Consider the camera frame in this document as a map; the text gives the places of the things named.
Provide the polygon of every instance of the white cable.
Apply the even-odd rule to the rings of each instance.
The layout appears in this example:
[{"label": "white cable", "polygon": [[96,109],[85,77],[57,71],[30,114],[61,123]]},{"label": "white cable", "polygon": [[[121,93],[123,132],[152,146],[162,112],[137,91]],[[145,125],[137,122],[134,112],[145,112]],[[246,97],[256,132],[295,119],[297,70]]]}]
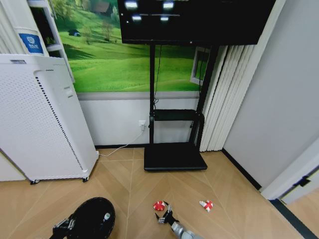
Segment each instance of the white cable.
[{"label": "white cable", "polygon": [[119,150],[120,148],[124,148],[126,146],[128,146],[129,144],[133,143],[135,140],[137,140],[142,134],[143,134],[144,130],[142,130],[142,132],[134,139],[132,140],[131,142],[129,142],[127,145],[124,145],[122,147],[119,147],[117,149],[115,149],[113,152],[109,153],[108,155],[104,155],[104,154],[99,154],[100,156],[104,156],[104,157],[108,157],[110,156],[112,153],[115,153],[117,150]]}]

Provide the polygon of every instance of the caster wheel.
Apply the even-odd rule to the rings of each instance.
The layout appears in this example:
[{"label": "caster wheel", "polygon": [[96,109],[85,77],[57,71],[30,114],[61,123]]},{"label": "caster wheel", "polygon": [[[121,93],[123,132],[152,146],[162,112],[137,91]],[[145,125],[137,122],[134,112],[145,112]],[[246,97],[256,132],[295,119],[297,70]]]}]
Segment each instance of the caster wheel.
[{"label": "caster wheel", "polygon": [[36,180],[30,180],[30,185],[33,185],[33,184],[37,184],[39,183],[40,180],[36,179]]},{"label": "caster wheel", "polygon": [[89,181],[89,178],[90,178],[90,177],[82,178],[83,183]]}]

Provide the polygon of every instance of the metal robot arm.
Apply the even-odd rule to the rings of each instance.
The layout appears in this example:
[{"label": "metal robot arm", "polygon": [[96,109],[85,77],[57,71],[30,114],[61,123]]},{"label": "metal robot arm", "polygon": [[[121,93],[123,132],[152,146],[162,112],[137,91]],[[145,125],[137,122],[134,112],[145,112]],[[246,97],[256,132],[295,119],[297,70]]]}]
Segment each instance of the metal robot arm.
[{"label": "metal robot arm", "polygon": [[173,217],[173,211],[172,211],[171,205],[168,204],[167,202],[165,202],[165,204],[167,205],[168,209],[162,218],[160,218],[155,213],[159,223],[169,223],[172,231],[174,232],[174,234],[176,235],[178,239],[204,239],[198,235],[195,235],[191,231],[187,231],[186,228],[182,224],[180,224],[178,220],[176,220]]}]

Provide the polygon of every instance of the round black object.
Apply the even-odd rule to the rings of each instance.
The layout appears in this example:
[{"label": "round black object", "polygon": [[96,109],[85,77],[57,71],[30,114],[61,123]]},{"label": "round black object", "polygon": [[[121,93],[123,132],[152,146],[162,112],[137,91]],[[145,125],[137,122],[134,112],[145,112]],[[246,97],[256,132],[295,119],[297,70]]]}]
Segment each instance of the round black object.
[{"label": "round black object", "polygon": [[106,239],[114,226],[115,211],[109,200],[91,198],[78,207],[70,219],[74,220],[74,227],[68,239]]}]

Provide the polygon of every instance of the black tv stand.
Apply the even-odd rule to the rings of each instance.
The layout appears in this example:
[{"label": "black tv stand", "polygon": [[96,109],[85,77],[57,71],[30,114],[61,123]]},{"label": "black tv stand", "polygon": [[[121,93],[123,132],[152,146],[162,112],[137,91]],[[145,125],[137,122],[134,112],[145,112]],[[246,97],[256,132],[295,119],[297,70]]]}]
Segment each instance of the black tv stand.
[{"label": "black tv stand", "polygon": [[[207,165],[199,153],[204,128],[204,115],[202,110],[208,92],[218,48],[218,46],[212,46],[210,49],[196,110],[155,110],[155,44],[150,45],[150,144],[145,147],[144,170],[168,171],[207,169]],[[193,121],[189,141],[181,143],[154,143],[154,122],[172,120]]]}]

